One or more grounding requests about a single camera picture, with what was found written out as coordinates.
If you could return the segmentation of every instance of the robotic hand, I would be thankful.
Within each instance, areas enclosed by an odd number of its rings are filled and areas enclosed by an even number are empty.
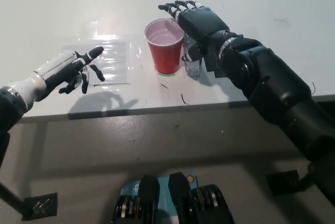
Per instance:
[[[217,56],[220,68],[250,104],[311,161],[312,181],[335,205],[335,122],[313,101],[309,86],[271,49],[231,32],[202,4],[176,1],[158,8],[197,41],[189,58],[196,61],[207,51]]]
[[[101,81],[104,81],[101,70],[92,63],[103,51],[103,47],[97,47],[84,55],[75,51],[66,51],[33,71],[27,79],[11,82],[1,88],[0,146],[1,139],[4,138],[7,131],[32,108],[34,102],[46,98],[63,82],[67,82],[68,85],[61,88],[59,93],[68,94],[75,90],[81,82],[83,82],[82,92],[86,93],[90,78],[87,65]]]

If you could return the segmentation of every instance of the plastic bag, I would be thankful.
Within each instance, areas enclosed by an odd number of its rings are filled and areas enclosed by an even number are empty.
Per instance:
[[[102,71],[105,81],[100,81],[90,69],[90,85],[109,85],[128,83],[129,53],[131,43],[120,37],[109,36],[105,39],[81,40],[78,44],[66,45],[62,50],[74,50],[85,54],[92,48],[102,46],[103,53],[94,60],[94,64]]]

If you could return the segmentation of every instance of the black bracket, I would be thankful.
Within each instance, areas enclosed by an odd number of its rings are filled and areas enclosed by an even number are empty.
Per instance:
[[[297,170],[269,174],[266,176],[266,180],[275,196],[303,192],[314,185],[310,174],[300,179]]]

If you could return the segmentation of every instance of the red plastic cup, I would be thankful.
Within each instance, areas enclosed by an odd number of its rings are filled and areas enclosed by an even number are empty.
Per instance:
[[[168,18],[155,20],[146,27],[144,37],[149,43],[153,63],[162,74],[173,74],[179,69],[184,31],[176,21]]]

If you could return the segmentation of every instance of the gray floor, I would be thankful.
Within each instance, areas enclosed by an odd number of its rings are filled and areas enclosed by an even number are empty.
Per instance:
[[[58,192],[58,216],[32,223],[110,223],[120,188],[145,173],[195,172],[221,188],[236,223],[334,223],[313,187],[273,197],[265,175],[306,160],[252,108],[17,125],[0,181],[21,197]],[[0,202],[1,223],[20,216]]]

